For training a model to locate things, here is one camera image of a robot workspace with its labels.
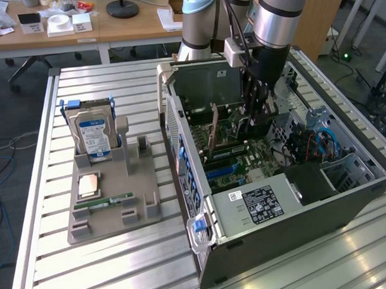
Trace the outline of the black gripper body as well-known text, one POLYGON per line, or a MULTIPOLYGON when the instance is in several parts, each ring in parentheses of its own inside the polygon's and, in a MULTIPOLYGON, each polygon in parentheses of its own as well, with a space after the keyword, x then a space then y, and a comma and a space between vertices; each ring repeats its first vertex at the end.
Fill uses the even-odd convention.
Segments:
POLYGON ((252 50, 252 64, 249 73, 268 86, 276 84, 283 73, 290 46, 283 48, 257 47, 252 50))

